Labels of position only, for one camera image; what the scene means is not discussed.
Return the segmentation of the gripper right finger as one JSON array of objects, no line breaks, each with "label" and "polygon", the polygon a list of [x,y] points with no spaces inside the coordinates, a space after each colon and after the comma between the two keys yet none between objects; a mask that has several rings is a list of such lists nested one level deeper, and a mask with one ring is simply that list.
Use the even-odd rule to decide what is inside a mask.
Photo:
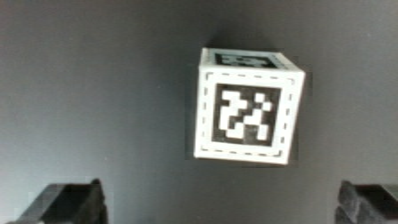
[{"label": "gripper right finger", "polygon": [[334,224],[398,224],[398,184],[341,182]]}]

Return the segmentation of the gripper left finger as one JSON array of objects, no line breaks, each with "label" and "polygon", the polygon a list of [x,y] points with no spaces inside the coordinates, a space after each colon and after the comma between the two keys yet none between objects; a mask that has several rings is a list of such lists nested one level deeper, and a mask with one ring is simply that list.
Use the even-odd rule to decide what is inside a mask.
[{"label": "gripper left finger", "polygon": [[101,181],[49,184],[14,224],[108,224]]}]

